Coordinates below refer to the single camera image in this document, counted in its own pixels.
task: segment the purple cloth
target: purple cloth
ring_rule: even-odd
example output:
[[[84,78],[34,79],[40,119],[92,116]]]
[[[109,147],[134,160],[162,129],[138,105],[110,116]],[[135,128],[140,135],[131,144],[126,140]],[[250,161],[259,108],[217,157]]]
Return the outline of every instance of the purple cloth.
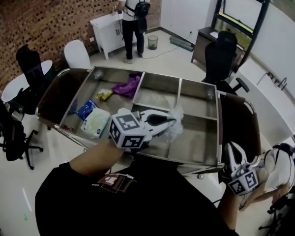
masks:
[[[139,75],[135,76],[135,78],[130,77],[127,83],[115,85],[112,91],[132,99],[139,85],[140,78]]]

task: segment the black pants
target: black pants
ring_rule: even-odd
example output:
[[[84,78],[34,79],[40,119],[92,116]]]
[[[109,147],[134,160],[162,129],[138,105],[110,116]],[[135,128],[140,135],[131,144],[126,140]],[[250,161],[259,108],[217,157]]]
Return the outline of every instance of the black pants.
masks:
[[[124,38],[124,44],[126,46],[127,59],[132,59],[132,39],[133,32],[137,37],[137,49],[138,55],[142,55],[144,49],[144,36],[143,33],[139,33],[138,20],[135,21],[122,21],[122,33]]]

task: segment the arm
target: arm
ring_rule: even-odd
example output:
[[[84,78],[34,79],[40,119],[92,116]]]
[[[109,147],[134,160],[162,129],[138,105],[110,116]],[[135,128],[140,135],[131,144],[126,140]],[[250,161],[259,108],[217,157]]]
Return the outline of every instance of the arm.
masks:
[[[105,174],[121,158],[123,149],[105,140],[70,161],[71,168],[88,177]]]
[[[252,194],[249,196],[249,198],[247,199],[245,205],[242,207],[242,211],[246,210],[252,203],[258,202],[258,201],[262,201],[265,199],[268,199],[270,196],[270,192],[269,193],[265,193],[265,186],[266,183],[263,183],[262,185],[260,185],[257,189],[255,189]]]
[[[239,207],[239,196],[236,196],[229,187],[226,187],[224,195],[218,205],[218,210],[230,230],[235,230],[237,213]]]
[[[126,6],[126,1],[127,0],[119,0],[118,5],[117,5],[118,11],[123,11],[124,7]]]

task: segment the sneaker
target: sneaker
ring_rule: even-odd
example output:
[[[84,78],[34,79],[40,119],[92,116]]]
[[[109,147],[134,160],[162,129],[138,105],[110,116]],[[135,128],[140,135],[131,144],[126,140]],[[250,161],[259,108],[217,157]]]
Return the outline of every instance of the sneaker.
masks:
[[[126,63],[126,64],[132,64],[133,59],[124,59],[123,62]]]

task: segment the yellow package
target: yellow package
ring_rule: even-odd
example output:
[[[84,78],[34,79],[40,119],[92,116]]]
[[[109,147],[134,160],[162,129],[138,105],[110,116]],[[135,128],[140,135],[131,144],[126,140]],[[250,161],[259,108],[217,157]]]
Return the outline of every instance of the yellow package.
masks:
[[[111,90],[101,89],[100,91],[98,91],[96,99],[107,100],[112,94],[113,94],[113,91]]]

